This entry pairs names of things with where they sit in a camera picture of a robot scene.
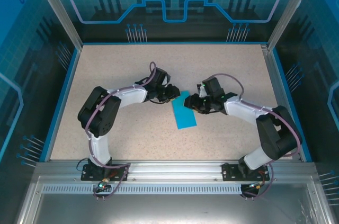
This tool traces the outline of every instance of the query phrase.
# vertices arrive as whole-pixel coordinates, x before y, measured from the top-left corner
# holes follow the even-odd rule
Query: black mounting bracket
[[[243,177],[242,173],[240,172],[238,168],[238,164],[230,164],[225,163],[221,166],[221,173],[222,173],[222,180],[224,182],[260,182],[263,181],[262,175],[259,173],[259,171],[264,172],[265,181],[270,180],[270,175],[267,166],[259,167],[256,170],[253,170],[251,173],[249,173],[245,178]]]
[[[102,181],[104,178],[109,177],[110,181],[120,181],[126,167],[121,168],[104,168],[98,167],[90,160],[88,160],[88,164],[83,166],[83,170],[81,173],[81,181]]]

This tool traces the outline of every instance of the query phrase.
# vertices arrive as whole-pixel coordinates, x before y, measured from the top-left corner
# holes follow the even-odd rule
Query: glass panel
[[[276,50],[313,161],[339,172],[339,4],[302,0]],[[332,175],[325,183],[333,183]],[[337,198],[336,191],[329,199]]]
[[[288,0],[62,2],[84,42],[243,42],[267,41]]]
[[[74,46],[47,0],[0,0],[0,24],[0,216],[15,223]]]

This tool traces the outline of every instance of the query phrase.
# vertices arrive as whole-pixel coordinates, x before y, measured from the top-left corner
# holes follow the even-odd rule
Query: work surface
[[[276,106],[260,45],[171,44],[84,46],[67,99],[51,159],[88,157],[88,139],[77,115],[96,86],[117,89],[149,76],[149,63],[167,71],[181,91],[215,73],[237,77],[244,99]],[[225,93],[240,93],[229,78],[218,77]],[[179,130],[171,103],[150,102],[119,110],[109,132],[109,150],[119,160],[239,159],[259,146],[256,127],[221,113],[195,114],[196,127]]]

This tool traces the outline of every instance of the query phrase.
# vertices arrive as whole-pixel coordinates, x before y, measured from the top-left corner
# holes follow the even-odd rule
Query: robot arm
[[[184,103],[186,107],[202,114],[221,112],[233,115],[257,126],[260,146],[239,160],[238,168],[244,178],[259,167],[278,160],[296,148],[296,139],[280,120],[258,108],[259,106],[239,99],[234,93],[225,94],[215,77],[204,80],[197,87],[199,93],[186,98]],[[285,107],[265,108],[281,116],[294,131],[298,131]]]
[[[157,103],[163,104],[180,96],[179,89],[169,84],[171,77],[166,71],[156,68],[155,76],[152,80],[144,87],[140,87],[147,78],[135,82],[132,87],[127,87],[127,89],[119,90],[113,94],[92,120],[89,126],[89,132],[93,135],[91,146],[95,158],[100,163],[109,165],[111,161],[111,155],[108,151],[108,132],[111,130],[120,108],[134,103],[146,102],[154,98],[158,99],[159,102]],[[97,105],[113,91],[105,90],[100,86],[93,89],[78,114],[78,120],[81,122],[83,129],[85,129]],[[101,166],[92,155],[90,155],[90,160],[95,165]]]

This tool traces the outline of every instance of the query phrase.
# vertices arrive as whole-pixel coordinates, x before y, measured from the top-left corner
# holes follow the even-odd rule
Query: purple cable
[[[123,172],[122,175],[122,179],[120,179],[120,181],[118,182],[118,184],[116,185],[116,187],[114,188],[114,190],[108,194],[107,196],[103,196],[103,199],[107,199],[109,197],[111,197],[119,188],[120,184],[122,183],[122,180],[124,179],[124,177],[128,174],[128,170],[129,170],[130,165],[126,168],[125,172]],[[96,198],[98,198],[98,195],[96,193],[96,190],[98,189],[99,186],[97,186],[94,190],[93,190],[93,196],[95,196]]]
[[[226,74],[226,73],[216,73],[216,74],[210,76],[209,78],[207,78],[206,80],[209,80],[209,79],[211,79],[211,78],[213,78],[213,77],[215,77],[215,76],[226,76],[226,77],[230,77],[230,78],[232,78],[233,80],[235,80],[235,81],[240,85],[240,87],[242,88],[242,92],[241,92],[240,95],[239,95],[239,100],[242,99],[242,96],[243,96],[243,94],[244,94],[244,92],[245,92],[245,89],[244,89],[244,86],[242,85],[242,83],[239,81],[238,78],[236,78],[236,77],[234,77],[234,76],[232,76],[232,75],[230,75],[230,74]]]
[[[271,180],[270,180],[270,183],[268,184],[267,188],[264,190],[263,193],[261,193],[260,195],[255,195],[251,192],[245,192],[246,194],[248,195],[254,195],[256,199],[262,197],[263,195],[265,195],[267,193],[267,191],[269,191],[269,189],[272,187],[272,184],[273,184],[273,181],[274,181],[274,171],[273,171],[273,167],[271,164],[268,164],[268,166],[271,168]]]
[[[283,118],[281,117],[280,115],[278,115],[277,113],[273,112],[272,110],[269,110],[263,106],[257,106],[255,104],[252,104],[252,103],[248,103],[246,101],[243,101],[241,100],[242,103],[244,103],[245,105],[247,106],[250,106],[250,107],[254,107],[255,109],[258,109],[258,110],[263,110],[271,115],[273,115],[275,118],[277,118],[278,120],[280,120],[288,129],[289,131],[292,133],[292,135],[294,136],[294,138],[296,139],[296,142],[297,142],[297,150],[291,154],[285,154],[283,157],[292,157],[296,154],[298,154],[300,152],[300,148],[301,148],[301,144],[300,144],[300,140],[299,140],[299,137],[297,135],[297,133],[295,132],[295,130],[293,130],[292,126],[288,124],[288,122]]]
[[[247,194],[247,195],[250,195],[250,196],[253,196],[253,198],[255,198],[255,199],[258,199],[258,198],[260,198],[261,196],[263,196],[264,194],[266,194],[266,192],[270,189],[270,187],[272,186],[272,183],[273,183],[273,179],[274,179],[274,171],[273,171],[273,167],[272,167],[272,165],[271,164],[268,164],[269,166],[270,166],[270,168],[271,168],[271,171],[272,171],[272,175],[271,175],[271,181],[270,181],[270,183],[269,183],[269,185],[268,185],[268,187],[266,188],[266,190],[263,192],[263,193],[261,193],[260,195],[256,195],[256,194],[254,194],[254,193],[251,193],[251,192],[244,192],[245,194]],[[269,202],[270,204],[272,204],[273,206],[275,206],[277,209],[279,209],[289,220],[291,220],[291,221],[293,221],[293,219],[287,214],[287,213],[285,213],[279,206],[277,206],[276,204],[274,204],[271,200],[268,200],[268,199],[266,199],[266,198],[261,198],[262,200],[264,200],[264,201],[267,201],[267,202]]]
[[[102,164],[95,156],[94,156],[94,153],[93,153],[93,148],[92,148],[92,144],[91,144],[91,140],[92,140],[92,135],[91,133],[88,131],[89,127],[90,127],[90,124],[91,122],[93,121],[94,117],[96,116],[96,114],[98,113],[98,111],[100,110],[100,108],[104,105],[104,103],[111,97],[113,96],[114,94],[116,94],[117,92],[119,91],[123,91],[123,90],[127,90],[127,89],[136,89],[136,88],[141,88],[145,85],[147,85],[149,82],[152,81],[152,79],[154,78],[155,76],[155,73],[156,73],[156,64],[155,62],[151,61],[150,64],[149,64],[149,70],[152,72],[151,76],[146,80],[146,82],[144,82],[143,84],[141,85],[137,85],[137,86],[128,86],[128,87],[123,87],[123,88],[120,88],[118,90],[115,90],[113,92],[111,92],[110,94],[108,94],[101,102],[100,104],[96,107],[96,109],[94,110],[93,114],[91,115],[91,117],[89,118],[86,126],[85,126],[85,132],[89,138],[89,141],[88,141],[88,147],[90,149],[90,153],[91,153],[91,156],[93,157],[93,159],[95,160],[95,162],[97,162],[100,166],[102,167],[105,167],[105,168],[110,168],[110,169],[116,169],[116,168],[121,168],[121,167],[127,167],[127,169],[125,170],[124,174],[122,175],[119,183],[117,184],[117,186],[115,187],[115,189],[112,191],[111,194],[109,194],[108,196],[106,196],[106,198],[112,196],[118,189],[119,185],[121,184],[122,180],[124,179],[124,177],[127,175],[128,173],[128,170],[129,170],[129,167],[131,166],[130,163],[126,163],[126,164],[122,164],[122,165],[117,165],[117,166],[108,166],[108,165],[105,165],[105,164]],[[97,194],[95,193],[97,188],[94,189],[94,193],[93,195],[95,197],[97,197]]]
[[[242,100],[242,96],[243,96],[243,94],[244,94],[244,92],[245,92],[244,86],[242,85],[242,83],[241,83],[236,77],[234,77],[234,76],[232,76],[232,75],[230,75],[230,74],[226,74],[226,73],[216,73],[216,74],[210,76],[208,79],[211,79],[211,78],[213,78],[213,77],[215,77],[215,76],[226,76],[226,77],[230,77],[230,78],[234,79],[234,80],[240,85],[240,87],[241,87],[241,89],[242,89],[242,92],[241,92],[240,95],[239,95],[239,100],[240,100],[243,104],[245,104],[245,105],[247,105],[247,106],[250,106],[250,107],[253,107],[253,108],[255,108],[255,109],[258,109],[258,110],[263,110],[263,111],[265,111],[265,112],[267,112],[267,113],[273,115],[275,118],[277,118],[278,120],[280,120],[280,121],[281,121],[281,122],[289,129],[289,131],[292,133],[292,135],[293,135],[294,138],[296,139],[296,142],[297,142],[297,150],[296,150],[294,153],[291,153],[291,154],[285,154],[283,157],[291,157],[291,156],[294,156],[294,155],[296,155],[296,154],[298,154],[298,153],[300,152],[301,144],[300,144],[299,137],[298,137],[297,133],[293,130],[292,126],[289,125],[288,122],[287,122],[283,117],[281,117],[280,115],[276,114],[276,113],[273,112],[272,110],[269,110],[269,109],[264,108],[263,106],[258,106],[258,105],[255,105],[255,104],[252,104],[252,103],[248,103],[248,102]]]

